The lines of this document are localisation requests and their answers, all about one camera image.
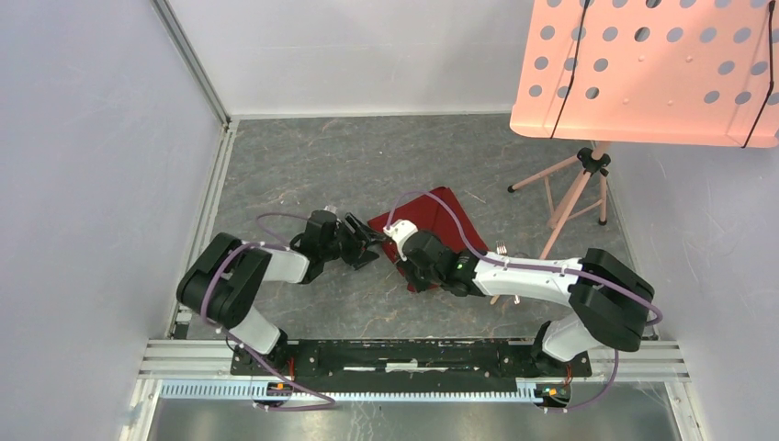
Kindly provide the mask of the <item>pink perforated stand tray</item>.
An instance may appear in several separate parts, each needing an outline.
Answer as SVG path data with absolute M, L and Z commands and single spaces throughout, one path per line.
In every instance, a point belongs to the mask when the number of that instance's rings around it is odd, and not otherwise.
M 536 1 L 511 129 L 774 148 L 775 1 Z

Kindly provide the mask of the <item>pink tripod stand legs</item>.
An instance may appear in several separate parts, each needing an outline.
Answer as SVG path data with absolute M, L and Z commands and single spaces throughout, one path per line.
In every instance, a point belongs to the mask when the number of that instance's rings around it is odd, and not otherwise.
M 539 259 L 546 259 L 548 257 L 553 245 L 558 240 L 563 227 L 569 220 L 597 209 L 598 224 L 605 226 L 608 223 L 607 200 L 609 171 L 607 167 L 612 162 L 611 157 L 608 154 L 611 145 L 612 143 L 610 141 L 592 141 L 591 147 L 583 147 L 575 155 L 507 187 L 507 192 L 513 194 L 519 189 L 535 183 L 536 181 L 541 180 L 544 183 L 550 211 L 548 227 L 551 229 L 551 234 L 541 251 Z M 556 172 L 575 164 L 579 164 L 581 170 L 576 175 L 560 202 L 555 203 L 551 191 L 550 177 Z M 595 178 L 597 178 L 599 182 L 598 199 L 589 206 L 573 212 L 585 188 L 589 182 Z

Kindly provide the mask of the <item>aluminium frame rail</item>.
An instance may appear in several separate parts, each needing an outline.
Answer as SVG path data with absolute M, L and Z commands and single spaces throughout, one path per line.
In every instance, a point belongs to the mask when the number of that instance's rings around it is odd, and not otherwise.
M 176 16 L 171 3 L 167 0 L 151 0 L 151 5 L 160 18 L 176 50 L 182 57 L 186 68 L 192 75 L 202 95 L 205 97 L 209 108 L 221 125 L 228 127 L 231 124 L 231 115 L 218 96 L 217 90 L 211 82 L 204 65 L 190 42 L 183 25 Z

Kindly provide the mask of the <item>dark red cloth napkin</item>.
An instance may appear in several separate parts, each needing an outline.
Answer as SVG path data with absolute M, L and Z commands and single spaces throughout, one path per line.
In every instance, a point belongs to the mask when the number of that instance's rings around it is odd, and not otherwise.
M 449 187 L 437 187 L 431 193 L 443 200 L 452 209 L 463 227 L 463 232 L 469 243 L 479 251 L 489 251 L 489 246 L 482 240 L 467 213 L 463 210 L 454 192 Z M 430 231 L 442 241 L 443 244 L 455 252 L 467 249 L 462 240 L 457 226 L 446 209 L 433 199 L 420 195 L 409 202 L 399 204 L 394 211 L 392 221 L 407 220 L 413 222 L 419 230 Z M 412 293 L 424 292 L 437 288 L 437 285 L 426 285 L 424 288 L 411 275 L 411 269 L 407 269 L 392 240 L 387 240 L 380 246 L 384 255 L 395 265 L 397 271 L 404 277 L 406 289 Z

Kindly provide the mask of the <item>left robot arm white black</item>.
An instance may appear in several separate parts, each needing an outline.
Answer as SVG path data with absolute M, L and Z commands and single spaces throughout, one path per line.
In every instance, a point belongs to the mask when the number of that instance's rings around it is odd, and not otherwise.
M 372 251 L 388 237 L 354 215 L 314 210 L 287 244 L 250 243 L 217 234 L 179 281 L 177 301 L 254 351 L 266 374 L 288 364 L 287 335 L 254 306 L 263 282 L 309 284 L 335 260 L 358 270 L 379 258 Z

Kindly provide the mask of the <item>metal fork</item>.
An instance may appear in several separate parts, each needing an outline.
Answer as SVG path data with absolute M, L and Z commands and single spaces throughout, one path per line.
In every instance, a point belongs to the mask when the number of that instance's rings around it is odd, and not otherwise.
M 502 256 L 508 255 L 508 250 L 503 240 L 498 240 L 496 242 L 495 253 Z M 514 304 L 518 305 L 520 302 L 521 302 L 520 297 L 518 295 L 514 295 Z

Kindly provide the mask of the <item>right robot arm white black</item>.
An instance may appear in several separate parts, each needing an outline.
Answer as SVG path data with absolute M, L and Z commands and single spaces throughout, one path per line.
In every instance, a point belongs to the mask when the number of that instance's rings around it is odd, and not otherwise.
M 579 354 L 599 345 L 636 352 L 646 327 L 662 315 L 654 290 L 604 250 L 590 248 L 582 258 L 537 260 L 465 249 L 456 252 L 435 234 L 409 222 L 386 229 L 403 270 L 418 289 L 437 286 L 459 297 L 517 296 L 570 308 L 536 334 L 530 360 L 553 375 Z

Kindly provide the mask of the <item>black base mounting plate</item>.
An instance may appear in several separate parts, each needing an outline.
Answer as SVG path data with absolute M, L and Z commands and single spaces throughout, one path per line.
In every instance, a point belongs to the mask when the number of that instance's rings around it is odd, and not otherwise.
M 298 384 L 336 392 L 502 392 L 517 379 L 589 378 L 587 353 L 569 362 L 520 339 L 289 341 L 268 364 Z

